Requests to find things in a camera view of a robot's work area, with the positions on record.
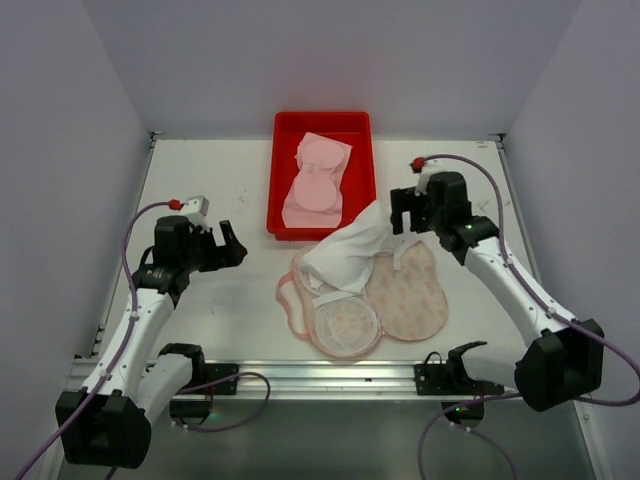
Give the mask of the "white bra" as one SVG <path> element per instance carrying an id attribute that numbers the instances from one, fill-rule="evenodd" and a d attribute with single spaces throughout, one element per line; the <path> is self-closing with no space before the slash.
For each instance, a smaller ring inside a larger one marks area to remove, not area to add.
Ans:
<path id="1" fill-rule="evenodd" d="M 400 257 L 419 241 L 417 234 L 393 234 L 387 209 L 370 203 L 349 225 L 336 230 L 303 254 L 298 270 L 337 290 L 359 294 L 368 283 L 375 261 L 391 256 L 398 269 Z"/>

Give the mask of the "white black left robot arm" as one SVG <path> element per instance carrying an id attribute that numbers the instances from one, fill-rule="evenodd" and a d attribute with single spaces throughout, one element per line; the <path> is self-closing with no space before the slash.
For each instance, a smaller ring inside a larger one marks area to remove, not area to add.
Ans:
<path id="1" fill-rule="evenodd" d="M 78 390 L 57 401 L 68 463 L 127 469 L 143 463 L 156 419 L 202 359 L 168 353 L 149 367 L 159 333 L 193 273 L 237 267 L 247 254 L 230 221 L 219 226 L 221 244 L 199 212 L 157 220 L 154 243 L 129 277 L 128 303 L 103 356 Z"/>

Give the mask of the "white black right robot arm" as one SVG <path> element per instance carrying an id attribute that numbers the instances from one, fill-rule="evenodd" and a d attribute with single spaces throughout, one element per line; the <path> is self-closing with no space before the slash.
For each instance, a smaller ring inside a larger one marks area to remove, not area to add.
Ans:
<path id="1" fill-rule="evenodd" d="M 462 174 L 440 172 L 420 186 L 390 192 L 394 234 L 433 232 L 492 293 L 519 331 L 523 353 L 506 351 L 474 359 L 473 341 L 449 351 L 445 363 L 455 386 L 492 382 L 517 390 L 537 412 L 598 389 L 602 382 L 604 332 L 594 320 L 579 321 L 524 271 L 500 243 L 501 230 L 475 215 Z"/>

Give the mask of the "pink tulip mesh laundry bag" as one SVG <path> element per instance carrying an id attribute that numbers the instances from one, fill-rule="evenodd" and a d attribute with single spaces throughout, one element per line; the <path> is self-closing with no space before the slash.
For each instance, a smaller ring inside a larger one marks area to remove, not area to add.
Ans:
<path id="1" fill-rule="evenodd" d="M 384 337 L 423 341 L 446 324 L 448 303 L 435 259 L 417 237 L 403 241 L 398 254 L 377 257 L 359 293 L 339 290 L 301 271 L 298 263 L 309 251 L 296 253 L 275 297 L 291 332 L 324 354 L 358 359 L 370 354 Z"/>

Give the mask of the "pink bra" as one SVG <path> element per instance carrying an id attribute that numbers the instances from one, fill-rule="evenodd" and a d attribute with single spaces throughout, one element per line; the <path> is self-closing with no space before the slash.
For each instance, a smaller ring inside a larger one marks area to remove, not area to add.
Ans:
<path id="1" fill-rule="evenodd" d="M 294 177 L 282 207 L 287 228 L 333 229 L 342 220 L 341 182 L 352 146 L 307 132 L 297 146 Z"/>

